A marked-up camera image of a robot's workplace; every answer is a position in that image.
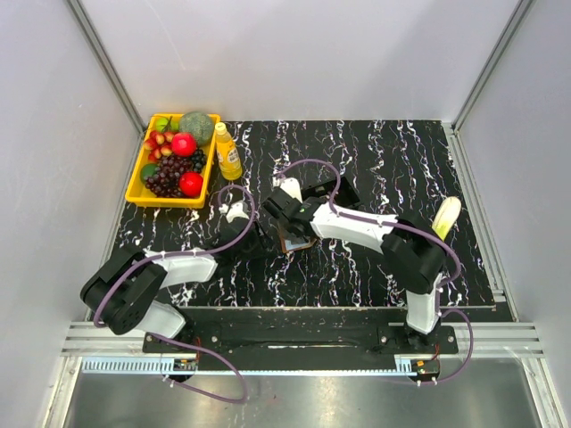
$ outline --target gray wall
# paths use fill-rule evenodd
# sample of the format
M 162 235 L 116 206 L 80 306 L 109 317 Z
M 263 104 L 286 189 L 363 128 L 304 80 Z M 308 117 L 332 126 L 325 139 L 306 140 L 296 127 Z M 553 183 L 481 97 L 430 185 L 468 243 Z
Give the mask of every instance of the gray wall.
M 84 0 L 144 118 L 445 119 L 517 0 Z
M 63 1 L 0 11 L 0 425 L 30 428 L 136 137 Z
M 571 416 L 571 3 L 538 1 L 460 130 L 517 309 Z

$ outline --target black table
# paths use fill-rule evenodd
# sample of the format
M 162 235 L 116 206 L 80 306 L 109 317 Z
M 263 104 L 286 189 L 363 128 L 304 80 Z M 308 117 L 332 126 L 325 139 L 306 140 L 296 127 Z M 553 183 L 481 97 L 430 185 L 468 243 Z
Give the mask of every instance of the black table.
M 353 183 L 361 210 L 384 214 L 419 212 L 427 223 L 445 196 L 462 199 L 459 180 L 438 121 L 256 121 L 229 122 L 237 137 L 244 175 L 260 207 L 271 177 L 303 158 L 330 161 Z M 291 172 L 302 185 L 332 178 L 325 168 L 307 165 Z M 213 170 L 211 194 L 226 182 Z M 239 193 L 226 201 L 241 199 Z M 181 307 L 394 307 L 404 292 L 382 256 L 358 245 L 324 240 L 305 251 L 283 254 L 276 222 L 261 210 L 260 222 L 276 242 L 264 258 L 237 260 L 210 282 L 170 287 L 159 298 Z M 155 251 L 188 250 L 218 231 L 216 198 L 202 210 L 143 209 L 127 203 L 115 246 L 135 243 Z M 491 307 L 482 256 L 466 208 L 447 238 L 462 261 L 462 276 L 449 284 L 443 305 Z

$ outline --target yellow bottle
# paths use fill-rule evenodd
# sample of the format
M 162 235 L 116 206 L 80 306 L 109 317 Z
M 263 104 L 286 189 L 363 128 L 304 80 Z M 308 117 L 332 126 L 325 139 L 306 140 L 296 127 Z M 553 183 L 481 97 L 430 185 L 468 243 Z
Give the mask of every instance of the yellow bottle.
M 222 176 L 226 180 L 237 180 L 242 176 L 242 163 L 232 136 L 226 130 L 224 122 L 214 126 L 216 132 L 216 153 Z

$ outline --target red apple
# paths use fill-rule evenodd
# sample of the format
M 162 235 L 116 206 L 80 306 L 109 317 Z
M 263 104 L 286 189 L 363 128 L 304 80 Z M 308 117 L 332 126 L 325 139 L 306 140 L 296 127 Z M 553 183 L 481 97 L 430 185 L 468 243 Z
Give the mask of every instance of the red apple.
M 178 156 L 190 156 L 196 151 L 196 141 L 191 134 L 179 132 L 172 139 L 172 151 Z
M 146 150 L 154 150 L 157 148 L 157 142 L 154 141 L 152 138 L 147 138 L 143 143 L 143 146 Z
M 178 181 L 182 193 L 191 198 L 198 196 L 203 189 L 203 176 L 197 172 L 185 172 Z
M 161 146 L 161 154 L 163 156 L 170 156 L 172 154 L 172 149 L 170 148 L 170 144 L 163 144 Z
M 167 143 L 172 143 L 172 139 L 175 137 L 175 133 L 172 131 L 167 131 L 163 135 L 164 139 L 167 140 Z

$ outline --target yellow tray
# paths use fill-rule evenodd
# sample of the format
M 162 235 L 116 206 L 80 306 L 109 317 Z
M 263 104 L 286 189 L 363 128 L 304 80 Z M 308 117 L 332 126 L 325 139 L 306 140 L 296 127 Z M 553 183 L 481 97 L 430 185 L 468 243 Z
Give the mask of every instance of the yellow tray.
M 183 116 L 180 113 L 157 113 L 151 118 L 151 123 L 145 134 L 145 140 L 154 130 L 154 123 L 158 118 L 169 118 L 172 116 L 172 121 L 178 123 L 180 118 Z M 214 124 L 220 122 L 220 116 L 218 114 L 209 114 Z M 204 184 L 203 189 L 200 192 L 200 196 L 197 198 L 157 198 L 153 192 L 145 188 L 145 185 L 139 178 L 141 168 L 145 165 L 151 163 L 148 161 L 149 153 L 151 151 L 146 150 L 141 144 L 141 150 L 137 157 L 137 162 L 135 163 L 135 168 L 133 169 L 133 174 L 131 174 L 131 179 L 128 182 L 127 191 L 125 192 L 125 199 L 128 202 L 133 202 L 138 207 L 168 207 L 168 208 L 203 208 L 206 202 L 206 194 L 208 189 L 208 182 L 211 178 L 212 165 L 214 163 L 214 152 L 216 150 L 216 144 L 214 143 L 214 135 L 212 135 L 211 143 L 201 147 L 205 153 L 208 153 L 208 160 L 206 161 L 206 166 L 201 173 L 203 176 Z

